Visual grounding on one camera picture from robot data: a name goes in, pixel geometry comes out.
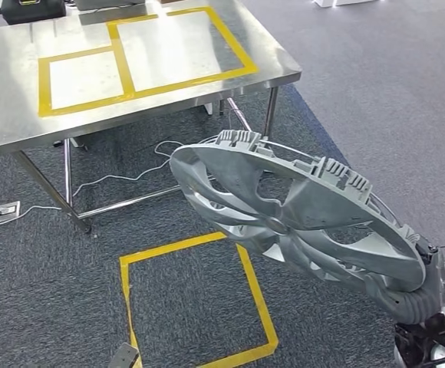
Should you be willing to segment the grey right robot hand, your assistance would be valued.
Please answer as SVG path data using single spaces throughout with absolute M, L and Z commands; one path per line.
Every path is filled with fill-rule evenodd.
M 409 291 L 406 281 L 388 280 L 377 274 L 364 277 L 366 293 L 375 304 L 397 323 L 421 324 L 440 313 L 445 304 L 445 271 L 439 246 L 421 237 L 415 245 L 420 252 L 426 276 L 424 283 Z

